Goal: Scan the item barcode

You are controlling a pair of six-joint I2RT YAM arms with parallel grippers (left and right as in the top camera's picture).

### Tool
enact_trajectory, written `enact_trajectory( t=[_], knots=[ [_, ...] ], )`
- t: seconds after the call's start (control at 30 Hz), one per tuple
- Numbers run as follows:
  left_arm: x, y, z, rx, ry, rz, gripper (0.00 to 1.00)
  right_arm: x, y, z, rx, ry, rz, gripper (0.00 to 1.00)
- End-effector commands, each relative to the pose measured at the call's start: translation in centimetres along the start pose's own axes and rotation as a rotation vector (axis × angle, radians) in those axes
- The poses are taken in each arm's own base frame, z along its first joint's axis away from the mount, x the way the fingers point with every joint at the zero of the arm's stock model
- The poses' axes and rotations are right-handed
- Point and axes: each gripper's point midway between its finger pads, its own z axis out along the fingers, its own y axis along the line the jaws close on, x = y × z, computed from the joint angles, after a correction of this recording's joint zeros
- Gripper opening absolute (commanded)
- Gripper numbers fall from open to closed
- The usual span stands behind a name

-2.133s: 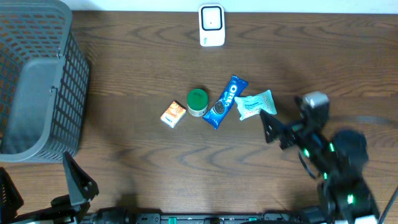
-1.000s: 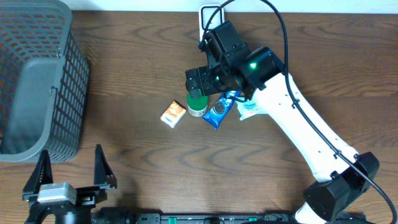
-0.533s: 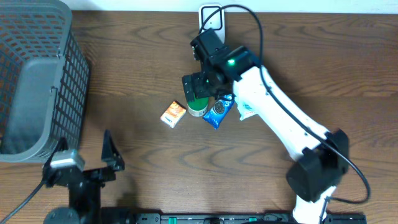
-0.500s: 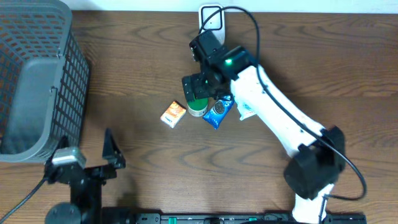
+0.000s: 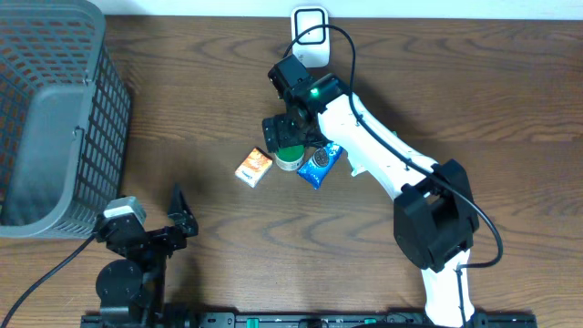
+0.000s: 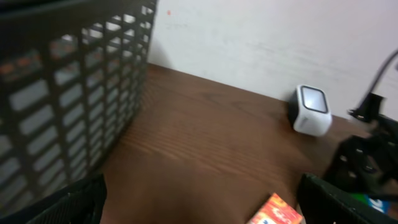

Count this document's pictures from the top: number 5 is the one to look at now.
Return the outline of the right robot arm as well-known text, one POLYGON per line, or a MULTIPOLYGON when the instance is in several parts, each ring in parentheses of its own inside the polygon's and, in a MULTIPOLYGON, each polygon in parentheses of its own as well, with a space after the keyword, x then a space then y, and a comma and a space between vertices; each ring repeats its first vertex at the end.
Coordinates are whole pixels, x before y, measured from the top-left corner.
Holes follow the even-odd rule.
POLYGON ((430 322, 469 323, 475 307, 466 272, 479 223, 465 169, 404 143, 334 74, 273 69, 268 78, 286 107, 262 122, 268 150, 324 143, 345 150, 353 173, 370 173, 393 202, 394 239, 422 273, 430 322))

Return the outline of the light teal snack packet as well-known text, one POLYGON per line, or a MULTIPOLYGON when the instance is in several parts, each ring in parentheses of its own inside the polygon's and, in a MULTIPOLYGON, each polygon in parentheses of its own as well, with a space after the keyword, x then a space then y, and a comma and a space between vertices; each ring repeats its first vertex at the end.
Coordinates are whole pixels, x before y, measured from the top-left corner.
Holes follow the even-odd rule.
POLYGON ((357 175, 367 171, 367 168, 361 163, 361 161, 357 157, 348 154, 347 159, 349 160, 350 165, 352 167, 351 172, 352 177, 356 177, 357 175))

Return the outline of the green lid jar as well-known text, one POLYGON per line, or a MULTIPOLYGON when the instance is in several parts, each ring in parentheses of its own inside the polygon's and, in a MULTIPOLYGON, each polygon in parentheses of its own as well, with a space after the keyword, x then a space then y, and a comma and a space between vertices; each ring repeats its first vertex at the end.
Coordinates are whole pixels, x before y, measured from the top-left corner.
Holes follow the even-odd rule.
POLYGON ((302 145, 281 148, 275 152, 275 162, 284 171, 297 170, 304 161, 305 147, 302 145))

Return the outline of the blue Oreo cookie pack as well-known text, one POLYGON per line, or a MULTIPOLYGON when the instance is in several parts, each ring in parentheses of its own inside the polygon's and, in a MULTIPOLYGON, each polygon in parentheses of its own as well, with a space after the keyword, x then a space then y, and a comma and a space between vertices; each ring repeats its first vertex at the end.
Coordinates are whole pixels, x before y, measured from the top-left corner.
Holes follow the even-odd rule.
POLYGON ((317 190, 342 154, 343 148, 331 142, 316 149, 312 156, 298 169, 297 174, 317 190))

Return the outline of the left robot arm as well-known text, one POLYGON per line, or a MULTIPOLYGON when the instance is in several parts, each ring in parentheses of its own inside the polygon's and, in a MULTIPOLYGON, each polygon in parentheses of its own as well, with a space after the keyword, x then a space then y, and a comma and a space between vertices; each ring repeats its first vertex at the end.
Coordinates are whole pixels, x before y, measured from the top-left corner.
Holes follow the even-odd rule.
POLYGON ((112 200, 97 216, 96 241, 119 255, 96 281, 100 327, 194 327, 186 308, 164 302, 167 260, 199 234, 199 225, 178 184, 173 187, 170 226, 146 231, 146 212, 135 197, 112 200))

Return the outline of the orange snack box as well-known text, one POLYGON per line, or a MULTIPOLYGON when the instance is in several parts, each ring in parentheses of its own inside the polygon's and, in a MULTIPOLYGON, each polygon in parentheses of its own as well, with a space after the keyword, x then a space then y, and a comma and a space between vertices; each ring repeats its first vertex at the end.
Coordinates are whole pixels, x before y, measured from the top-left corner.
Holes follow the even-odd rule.
POLYGON ((273 160, 269 156, 261 149, 254 148, 236 168, 235 176, 251 188, 255 188, 272 164, 273 160))

